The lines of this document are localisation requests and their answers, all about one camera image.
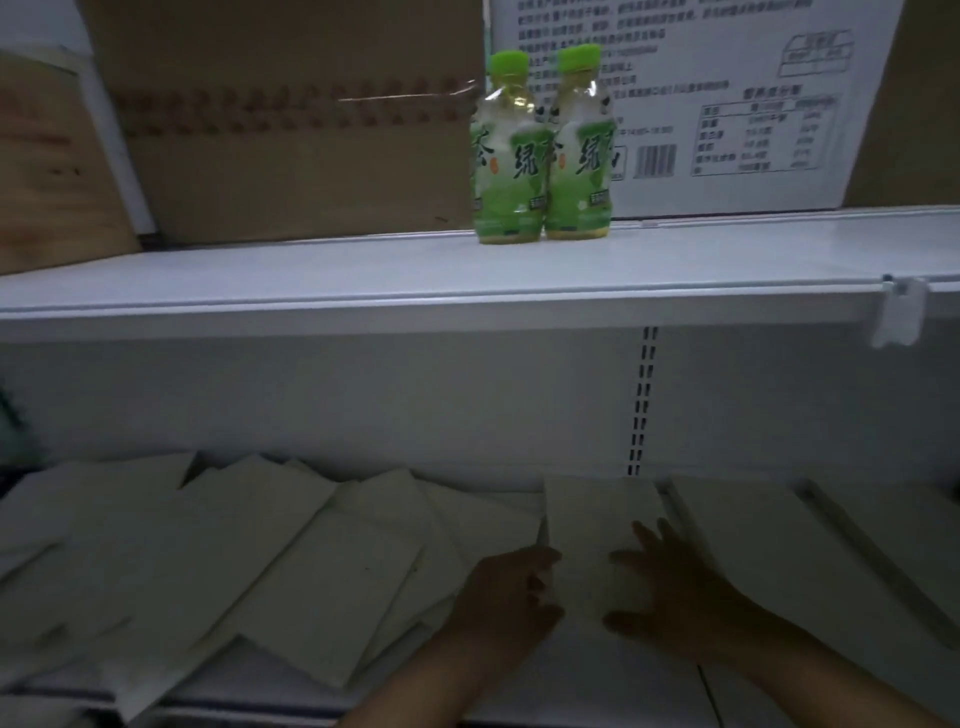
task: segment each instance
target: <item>green tea bottle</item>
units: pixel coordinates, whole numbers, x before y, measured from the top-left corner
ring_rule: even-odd
[[[613,137],[616,121],[610,93],[597,81],[600,46],[564,48],[548,126],[553,155],[546,236],[554,240],[603,237],[610,231]]]
[[[492,92],[470,119],[473,226],[481,243],[540,239],[550,132],[535,117],[528,63],[522,51],[494,53]]]

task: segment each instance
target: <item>stack of paper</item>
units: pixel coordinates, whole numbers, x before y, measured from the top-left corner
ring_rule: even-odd
[[[252,456],[158,498],[148,518],[108,520],[99,538],[71,551],[84,575],[71,627],[93,640],[125,719],[235,636],[210,630],[334,488]]]
[[[540,530],[536,494],[404,470],[338,485],[259,456],[181,488],[192,461],[67,464],[0,500],[0,679],[85,655],[132,720],[243,636],[342,688]]]
[[[80,654],[63,630],[74,593],[68,548],[96,532],[103,513],[125,514],[176,491],[193,459],[67,463],[26,476],[0,500],[0,550],[12,566],[0,581],[0,687]]]

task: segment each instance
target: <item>cardboard box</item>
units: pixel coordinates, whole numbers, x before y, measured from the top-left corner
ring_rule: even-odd
[[[845,206],[960,204],[960,3],[907,0]]]
[[[173,243],[470,227],[480,3],[83,0]]]
[[[0,273],[139,246],[77,77],[0,52]]]
[[[902,0],[492,0],[492,48],[599,42],[618,218],[839,207]]]

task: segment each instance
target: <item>white shelf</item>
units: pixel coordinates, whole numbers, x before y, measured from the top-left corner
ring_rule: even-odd
[[[931,314],[960,315],[960,207],[126,255],[0,279],[0,341],[848,322],[886,275],[928,279]]]
[[[332,725],[399,667],[425,630],[391,648],[347,692],[324,688],[278,658],[240,641],[201,667],[160,703],[167,715]],[[96,669],[76,664],[31,680],[18,693],[109,710]],[[468,724],[549,728],[716,728],[696,667],[596,626],[565,621]]]

